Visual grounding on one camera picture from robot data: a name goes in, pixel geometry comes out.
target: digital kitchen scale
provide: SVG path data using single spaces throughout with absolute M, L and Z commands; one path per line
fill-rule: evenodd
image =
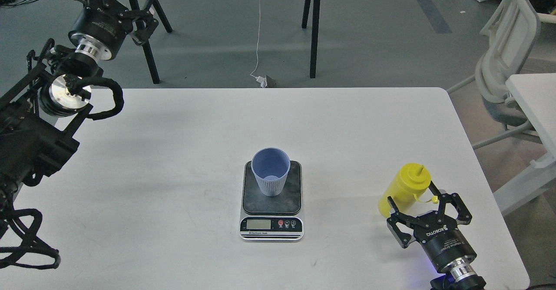
M 297 241 L 303 236 L 301 166 L 290 161 L 286 185 L 279 195 L 261 192 L 251 161 L 245 164 L 240 235 L 249 241 Z

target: blue plastic cup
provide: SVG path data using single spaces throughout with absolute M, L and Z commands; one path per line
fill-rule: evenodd
M 284 189 L 290 171 L 290 158 L 280 149 L 262 149 L 253 157 L 251 170 L 262 193 L 274 197 Z

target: grey floor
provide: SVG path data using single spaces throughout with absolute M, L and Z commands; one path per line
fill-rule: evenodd
M 153 85 L 142 49 L 127 39 L 105 76 L 124 88 L 254 88 L 258 0 L 160 0 L 174 33 L 151 37 L 163 82 Z M 473 72 L 487 40 L 478 35 L 497 0 L 322 0 L 317 78 L 308 78 L 310 28 L 300 28 L 303 0 L 261 0 L 258 70 L 280 87 L 448 88 Z M 69 45 L 81 11 L 68 0 L 0 9 L 0 93 L 26 74 L 25 56 L 48 37 Z M 556 72 L 556 28 L 544 26 L 523 73 Z M 500 130 L 473 84 L 453 94 L 471 142 Z M 477 150 L 493 191 L 546 151 L 506 139 Z M 556 191 L 505 218 L 531 284 L 556 282 Z

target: robotic arm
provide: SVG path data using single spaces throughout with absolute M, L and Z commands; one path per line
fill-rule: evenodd
M 431 280 L 431 290 L 484 290 L 485 280 L 471 268 L 477 254 L 458 225 L 468 225 L 471 213 L 457 193 L 441 193 L 431 181 L 433 195 L 439 198 L 438 211 L 430 211 L 417 217 L 401 213 L 392 197 L 388 197 L 391 216 L 387 226 L 402 248 L 417 241 L 434 268 L 444 276 Z M 457 211 L 456 219 L 445 214 L 446 205 L 451 204 Z M 413 235 L 404 233 L 397 226 L 405 225 L 413 229 Z
M 34 187 L 43 176 L 53 175 L 68 162 L 79 146 L 73 134 L 86 118 L 105 119 L 122 110 L 122 89 L 103 77 L 99 61 L 114 59 L 127 35 L 137 45 L 146 43 L 158 25 L 149 11 L 153 0 L 147 0 L 141 10 L 129 10 L 116 0 L 76 1 L 83 4 L 83 10 L 68 33 L 75 47 L 55 45 L 54 39 L 48 39 L 38 56 L 31 50 L 28 74 L 0 97 L 0 238 L 12 228 L 22 239 L 18 247 L 0 247 L 0 253 L 8 254 L 0 258 L 0 268 L 13 265 L 45 270 L 59 266 L 58 250 L 36 236 L 41 213 L 16 210 L 13 201 L 21 184 Z M 133 22 L 142 22 L 145 28 L 133 31 Z M 91 114 L 91 86 L 110 88 L 114 108 Z M 57 117 L 75 117 L 64 130 L 58 130 L 39 117 L 39 109 Z M 20 220 L 25 216 L 33 217 L 29 227 Z M 26 253 L 42 254 L 53 262 L 19 263 Z

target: white table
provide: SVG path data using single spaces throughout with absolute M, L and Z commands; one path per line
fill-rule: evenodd
M 556 74 L 516 74 L 506 86 L 546 148 L 546 154 L 494 192 L 503 215 L 556 183 Z
M 109 98 L 95 90 L 91 103 Z M 127 89 L 125 100 L 120 115 L 85 122 L 62 171 L 16 200 L 44 213 L 39 236 L 60 250 L 61 266 L 9 267 L 2 288 L 428 290 L 439 274 L 421 246 L 397 244 L 377 208 L 412 161 L 471 211 L 461 231 L 488 289 L 529 285 L 442 89 Z M 244 165 L 267 146 L 302 165 L 296 243 L 239 235 Z

